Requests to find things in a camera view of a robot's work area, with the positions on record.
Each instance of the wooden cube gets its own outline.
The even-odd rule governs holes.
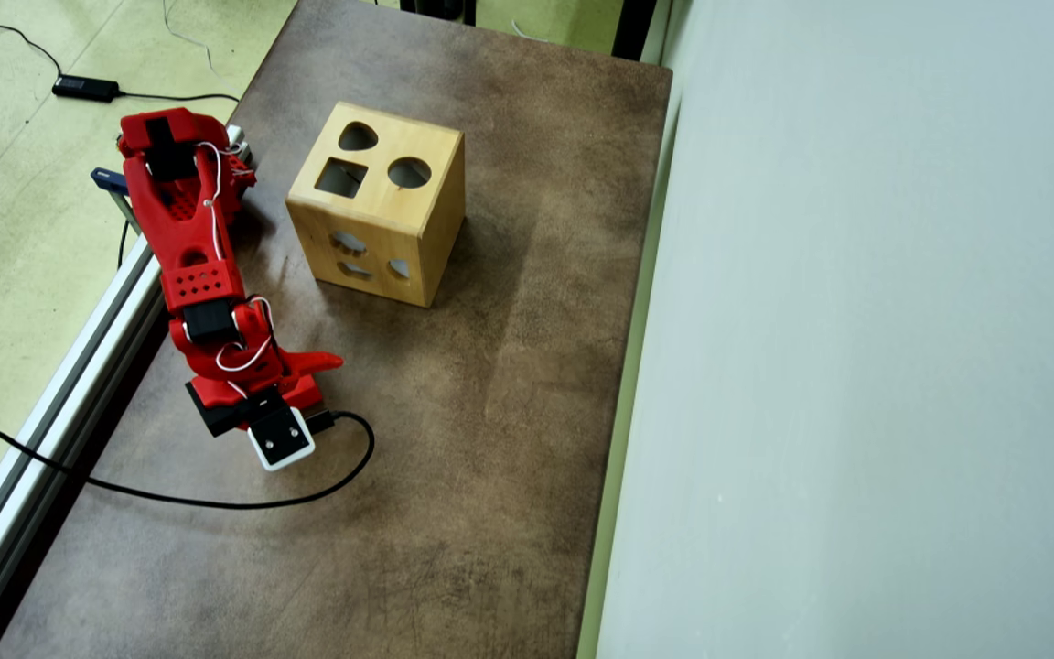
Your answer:
[[[430,306],[466,213],[461,131],[337,103],[288,193],[311,274]]]

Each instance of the white wire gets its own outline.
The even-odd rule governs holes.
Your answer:
[[[267,297],[264,297],[262,295],[251,295],[250,297],[247,297],[247,301],[248,302],[252,302],[252,303],[253,302],[260,302],[264,305],[267,305],[267,322],[269,324],[271,324],[271,334],[274,335],[275,334],[275,313],[271,312],[271,303],[269,303],[269,301],[267,299]]]
[[[222,371],[227,372],[246,371],[247,368],[251,367],[251,364],[259,362],[259,357],[262,356],[262,351],[267,350],[267,347],[271,345],[271,336],[268,336],[267,341],[265,341],[262,345],[259,346],[259,349],[255,351],[254,356],[251,357],[251,362],[242,364],[242,366],[235,366],[235,367],[226,366],[226,364],[222,364],[222,354],[226,353],[226,349],[229,349],[229,347],[234,345],[235,344],[226,344],[226,346],[222,346],[222,350],[218,350],[218,354],[214,356],[214,364],[217,364],[218,368],[221,368]]]
[[[162,0],[162,20],[164,21],[164,30],[168,30],[169,33],[173,35],[173,37],[183,38],[183,40],[187,40],[190,43],[193,43],[194,45],[201,45],[202,49],[206,49],[206,65],[210,67],[210,73],[214,74],[214,76],[216,76],[218,80],[221,80],[222,84],[226,84],[226,89],[230,89],[230,91],[234,93],[235,96],[238,96],[239,95],[238,89],[235,89],[234,85],[229,82],[229,80],[222,78],[222,74],[218,73],[217,71],[214,71],[214,62],[213,59],[210,58],[209,45],[206,45],[201,41],[197,41],[196,38],[188,37],[188,35],[181,34],[180,32],[173,32],[173,28],[171,28],[171,26],[169,25],[169,5],[167,3],[168,0]]]
[[[218,194],[222,191],[222,151],[218,147],[214,147],[213,142],[197,142],[204,147],[210,147],[214,150],[214,171],[217,172],[214,175],[214,196],[204,201],[204,205],[210,206],[210,220],[212,220],[212,230],[214,236],[214,253],[218,255],[218,260],[225,260],[226,254],[222,252],[221,244],[218,243],[218,209],[214,208],[214,205],[218,201]]]
[[[222,346],[222,350],[218,350],[218,354],[214,356],[214,364],[217,364],[218,368],[221,368],[222,371],[227,372],[246,371],[247,368],[251,367],[251,364],[259,362],[259,357],[262,356],[262,351],[267,350],[268,344],[271,343],[272,338],[275,338],[275,314],[271,312],[271,302],[268,301],[267,297],[264,297],[262,295],[251,295],[250,297],[247,297],[247,301],[251,303],[259,302],[262,303],[265,306],[267,306],[267,322],[268,324],[271,324],[271,335],[269,335],[267,337],[267,341],[265,341],[262,345],[259,346],[259,349],[255,351],[254,356],[251,357],[251,362],[242,364],[242,366],[238,367],[230,367],[226,366],[226,364],[222,364],[222,354],[226,353],[226,349],[229,349],[229,347],[237,344],[226,344],[226,346]],[[230,385],[235,389],[238,389],[238,387],[235,387],[234,383],[230,383]],[[246,396],[247,394],[242,392],[242,398]]]
[[[530,38],[531,41],[541,41],[544,43],[550,43],[551,41],[545,40],[545,38],[532,37],[530,34],[524,34],[524,31],[519,30],[519,24],[516,24],[514,18],[510,19],[510,26],[515,31],[519,37]]]

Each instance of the square hole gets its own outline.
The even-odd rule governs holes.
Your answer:
[[[364,183],[364,175],[367,175],[368,172],[369,168],[358,166],[358,163],[343,161],[339,158],[328,158],[328,163],[323,166],[319,179],[315,182],[315,189],[352,199],[359,191],[360,183]]]

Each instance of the blue clamp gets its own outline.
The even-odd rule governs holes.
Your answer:
[[[92,179],[95,180],[96,187],[100,188],[101,191],[116,192],[118,195],[129,196],[129,180],[125,180],[124,175],[120,174],[120,172],[99,167],[92,170]]]

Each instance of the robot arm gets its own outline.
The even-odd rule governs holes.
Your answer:
[[[170,336],[196,376],[187,385],[214,437],[248,430],[269,470],[314,450],[323,402],[311,377],[338,368],[330,353],[288,353],[271,304],[248,296],[227,227],[254,171],[229,150],[226,127],[183,108],[124,117],[121,140],[133,212],[162,267]]]

